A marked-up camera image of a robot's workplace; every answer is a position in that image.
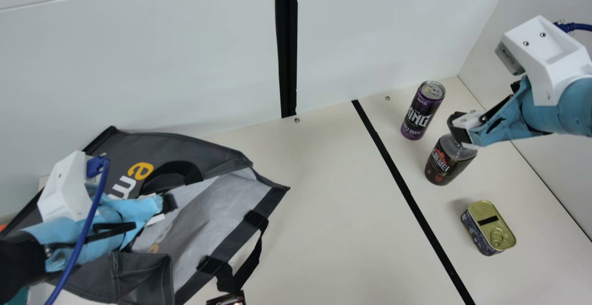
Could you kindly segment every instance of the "energy drink can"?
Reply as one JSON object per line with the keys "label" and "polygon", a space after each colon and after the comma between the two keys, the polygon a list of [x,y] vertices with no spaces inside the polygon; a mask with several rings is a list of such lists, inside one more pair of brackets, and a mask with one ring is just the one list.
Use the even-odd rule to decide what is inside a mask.
{"label": "energy drink can", "polygon": [[452,134],[436,142],[425,163],[425,177],[435,185],[447,185],[477,156],[477,151],[458,143]]}
{"label": "energy drink can", "polygon": [[514,234],[489,201],[472,203],[462,214],[461,221],[484,255],[501,253],[516,244]]}
{"label": "energy drink can", "polygon": [[442,84],[433,80],[423,82],[417,89],[407,116],[403,120],[401,134],[410,140],[421,139],[440,107],[444,95],[446,95],[446,89]]}

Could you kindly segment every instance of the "black tape line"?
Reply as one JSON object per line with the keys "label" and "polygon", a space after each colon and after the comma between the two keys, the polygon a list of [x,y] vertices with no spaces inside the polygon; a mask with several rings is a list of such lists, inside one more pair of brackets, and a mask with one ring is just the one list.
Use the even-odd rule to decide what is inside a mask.
{"label": "black tape line", "polygon": [[409,190],[409,187],[405,183],[405,180],[403,179],[401,172],[399,172],[399,170],[397,169],[397,166],[395,165],[393,158],[391,158],[391,155],[387,151],[387,148],[384,146],[384,143],[382,142],[380,136],[378,135],[376,130],[374,130],[374,126],[372,126],[372,123],[370,122],[370,119],[368,119],[368,116],[362,108],[362,105],[360,105],[360,102],[357,99],[355,101],[351,101],[351,103],[358,112],[358,115],[360,116],[360,119],[362,120],[364,126],[366,126],[366,130],[368,130],[370,137],[372,137],[372,140],[374,141],[376,148],[378,148],[380,155],[382,155],[384,162],[387,164],[388,169],[391,171],[391,175],[393,175],[393,179],[395,179],[395,182],[401,190],[403,197],[407,201],[409,208],[411,208],[411,211],[413,212],[413,215],[415,216],[417,223],[419,223],[419,225],[421,226],[421,229],[423,230],[425,237],[427,237],[427,240],[429,240],[430,244],[432,245],[432,248],[434,249],[434,252],[436,252],[436,255],[438,256],[438,259],[440,259],[440,262],[444,266],[446,273],[448,273],[448,276],[452,280],[452,284],[454,284],[456,290],[461,295],[461,298],[466,305],[475,305],[475,301],[473,301],[473,298],[469,294],[467,288],[465,287],[465,284],[463,284],[463,281],[456,273],[456,269],[454,269],[454,266],[450,262],[450,259],[448,259],[446,252],[444,252],[444,249],[440,245],[440,242],[438,241],[438,238],[436,237],[434,231],[432,231],[432,228],[427,223],[426,218],[421,213],[421,209],[419,208],[419,206],[417,206],[417,202],[415,202],[415,199],[413,198],[411,191]]}

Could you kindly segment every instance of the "black strap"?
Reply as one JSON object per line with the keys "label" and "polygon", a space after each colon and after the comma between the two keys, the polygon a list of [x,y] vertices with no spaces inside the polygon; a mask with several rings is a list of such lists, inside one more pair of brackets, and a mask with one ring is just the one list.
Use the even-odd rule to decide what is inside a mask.
{"label": "black strap", "polygon": [[251,252],[245,263],[243,263],[234,276],[232,276],[232,267],[230,267],[228,262],[212,258],[211,256],[206,256],[197,267],[203,273],[216,276],[218,279],[218,290],[220,292],[238,294],[259,264],[259,257],[263,249],[262,237],[267,229],[267,225],[269,225],[269,220],[251,210],[245,215],[245,221],[259,229],[261,234],[253,252]]}

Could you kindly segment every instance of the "tin can label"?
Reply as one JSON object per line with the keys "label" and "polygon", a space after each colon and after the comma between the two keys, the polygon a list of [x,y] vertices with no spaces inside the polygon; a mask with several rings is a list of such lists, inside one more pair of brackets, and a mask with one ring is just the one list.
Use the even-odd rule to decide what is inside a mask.
{"label": "tin can label", "polygon": [[419,140],[423,137],[427,126],[429,126],[444,98],[431,99],[425,97],[421,91],[421,88],[425,86],[425,84],[421,84],[419,89],[417,89],[411,106],[407,111],[407,116],[401,125],[401,134],[410,140]]}
{"label": "tin can label", "polygon": [[436,185],[446,185],[457,177],[474,159],[456,160],[442,148],[440,140],[432,149],[425,164],[425,177]]}

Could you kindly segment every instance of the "aluminum can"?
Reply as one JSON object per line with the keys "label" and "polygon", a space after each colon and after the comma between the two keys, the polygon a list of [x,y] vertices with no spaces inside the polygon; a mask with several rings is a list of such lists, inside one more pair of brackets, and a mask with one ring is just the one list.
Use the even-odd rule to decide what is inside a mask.
{"label": "aluminum can", "polygon": [[410,140],[421,139],[445,95],[446,89],[442,84],[433,80],[423,82],[417,89],[403,120],[401,134]]}
{"label": "aluminum can", "polygon": [[499,254],[516,244],[514,234],[489,201],[469,205],[462,214],[461,221],[484,255]]}

